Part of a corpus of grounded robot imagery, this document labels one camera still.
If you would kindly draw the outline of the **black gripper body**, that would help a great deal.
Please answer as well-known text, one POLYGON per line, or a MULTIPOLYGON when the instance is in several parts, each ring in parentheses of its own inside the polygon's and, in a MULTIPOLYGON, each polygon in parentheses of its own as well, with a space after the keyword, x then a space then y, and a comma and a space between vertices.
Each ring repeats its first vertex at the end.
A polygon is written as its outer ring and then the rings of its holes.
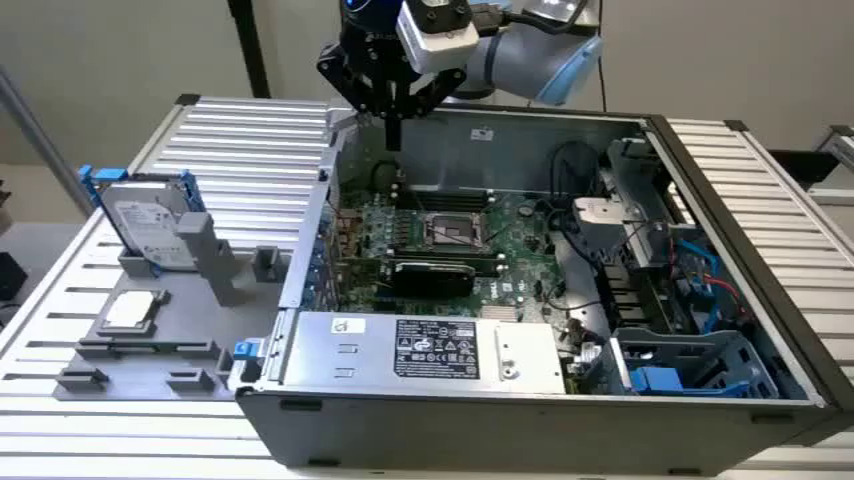
POLYGON ((412 85, 421 74, 412 69, 404 47, 392 28, 344 17, 338 46, 344 53, 345 98, 360 112, 377 116, 424 116, 412 85))

